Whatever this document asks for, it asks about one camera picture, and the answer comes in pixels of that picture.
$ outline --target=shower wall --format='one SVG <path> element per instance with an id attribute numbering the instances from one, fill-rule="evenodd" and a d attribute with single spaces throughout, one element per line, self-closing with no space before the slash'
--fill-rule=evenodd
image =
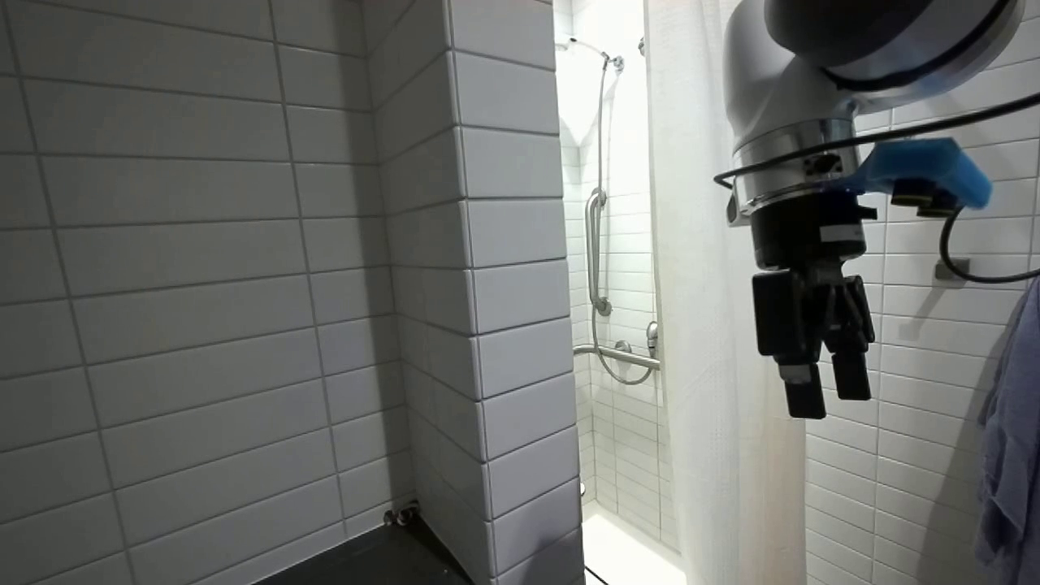
<path id="1" fill-rule="evenodd" d="M 0 0 L 0 582 L 575 582 L 557 154 L 535 0 Z"/>
<path id="2" fill-rule="evenodd" d="M 623 59 L 609 70 L 604 137 L 597 137 L 602 56 Z M 575 349 L 592 346 L 584 202 L 597 185 L 597 141 L 604 141 L 604 293 L 610 318 L 597 318 L 602 349 L 626 346 L 646 355 L 646 325 L 657 318 L 654 228 L 649 228 L 649 124 L 643 62 L 643 0 L 567 0 L 557 4 L 562 175 L 567 175 L 567 253 L 572 284 Z M 675 546 L 670 433 L 664 415 L 664 384 L 622 388 L 595 357 L 575 357 L 583 481 L 589 512 L 609 512 L 657 546 Z"/>
<path id="3" fill-rule="evenodd" d="M 410 490 L 362 4 L 3 4 L 0 582 L 255 582 Z"/>
<path id="4" fill-rule="evenodd" d="M 1040 91 L 1040 4 L 1012 49 L 949 98 L 874 115 L 860 129 L 904 127 Z M 1040 267 L 1036 111 L 955 137 L 995 178 L 995 202 L 955 224 L 975 274 Z M 860 274 L 879 346 L 870 403 L 833 403 L 810 423 L 810 582 L 978 585 L 978 408 L 1023 286 L 937 284 L 939 221 L 881 209 Z"/>
<path id="5" fill-rule="evenodd" d="M 424 518 L 475 582 L 575 582 L 553 11 L 367 4 Z"/>

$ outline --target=white shower curtain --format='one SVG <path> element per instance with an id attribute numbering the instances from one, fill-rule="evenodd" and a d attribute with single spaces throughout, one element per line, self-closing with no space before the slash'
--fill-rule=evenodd
<path id="1" fill-rule="evenodd" d="M 735 0 L 646 0 L 654 234 L 675 523 L 692 585 L 803 585 L 806 435 L 754 357 L 752 234 L 724 224 L 722 29 Z"/>

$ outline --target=dark floor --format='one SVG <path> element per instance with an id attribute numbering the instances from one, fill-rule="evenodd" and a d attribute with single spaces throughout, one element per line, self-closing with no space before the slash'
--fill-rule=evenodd
<path id="1" fill-rule="evenodd" d="M 467 585 L 467 579 L 425 527 L 383 527 L 268 585 Z"/>

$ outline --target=shower rail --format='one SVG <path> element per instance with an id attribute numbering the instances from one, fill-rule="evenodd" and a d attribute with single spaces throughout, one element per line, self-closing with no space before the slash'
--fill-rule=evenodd
<path id="1" fill-rule="evenodd" d="M 589 259 L 589 303 L 597 317 L 610 317 L 610 303 L 602 293 L 602 221 L 609 209 L 609 193 L 592 189 L 584 202 L 584 259 Z"/>
<path id="2" fill-rule="evenodd" d="M 610 357 L 610 361 L 622 361 L 622 364 L 636 364 L 636 367 L 646 367 L 646 372 L 660 372 L 660 361 L 654 361 L 654 357 L 636 357 L 636 355 L 609 351 L 609 349 L 575 349 L 572 355 L 575 357 L 579 355 L 602 355 L 602 357 Z"/>

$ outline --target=bathroom floor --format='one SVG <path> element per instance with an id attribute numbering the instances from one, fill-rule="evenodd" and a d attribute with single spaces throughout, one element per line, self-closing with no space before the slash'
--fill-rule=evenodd
<path id="1" fill-rule="evenodd" d="M 604 513 L 583 527 L 584 585 L 687 585 L 683 570 Z"/>
<path id="2" fill-rule="evenodd" d="M 467 579 L 424 527 L 383 527 L 264 585 L 467 585 Z"/>

